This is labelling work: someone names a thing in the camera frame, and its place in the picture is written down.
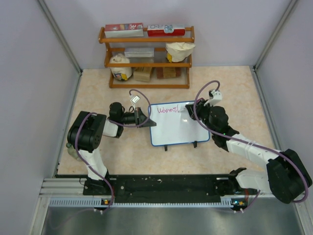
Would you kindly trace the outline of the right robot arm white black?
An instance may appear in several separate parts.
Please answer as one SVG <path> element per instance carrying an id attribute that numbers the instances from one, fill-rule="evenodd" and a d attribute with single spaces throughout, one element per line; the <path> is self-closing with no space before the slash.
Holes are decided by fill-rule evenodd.
<path id="1" fill-rule="evenodd" d="M 200 99 L 185 108 L 191 119 L 212 134 L 217 147 L 264 169 L 263 172 L 245 168 L 231 172 L 233 178 L 228 181 L 228 188 L 232 193 L 252 188 L 271 193 L 285 204 L 306 200 L 313 181 L 294 150 L 270 149 L 245 138 L 229 125 L 225 109 L 213 106 L 209 100 Z"/>

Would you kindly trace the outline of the blue framed whiteboard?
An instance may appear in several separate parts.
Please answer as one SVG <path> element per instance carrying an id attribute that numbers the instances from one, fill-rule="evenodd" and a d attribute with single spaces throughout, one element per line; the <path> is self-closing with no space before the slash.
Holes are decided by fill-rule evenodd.
<path id="1" fill-rule="evenodd" d="M 199 142 L 210 140 L 210 133 L 187 112 L 178 112 L 182 105 L 191 104 L 193 101 L 168 102 L 152 104 L 148 109 L 150 119 L 156 122 L 150 128 L 151 144 L 153 146 L 169 146 L 176 144 L 192 143 L 194 147 Z"/>

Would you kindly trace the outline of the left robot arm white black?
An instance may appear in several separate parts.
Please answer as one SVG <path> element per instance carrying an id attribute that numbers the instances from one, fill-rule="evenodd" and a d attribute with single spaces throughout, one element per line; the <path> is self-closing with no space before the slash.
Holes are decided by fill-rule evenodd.
<path id="1" fill-rule="evenodd" d="M 109 116 L 81 111 L 67 134 L 67 143 L 84 162 L 88 176 L 84 195 L 114 195 L 108 169 L 100 154 L 103 136 L 119 138 L 124 127 L 155 127 L 156 122 L 146 116 L 141 108 L 131 107 L 127 112 L 119 102 L 110 105 Z"/>

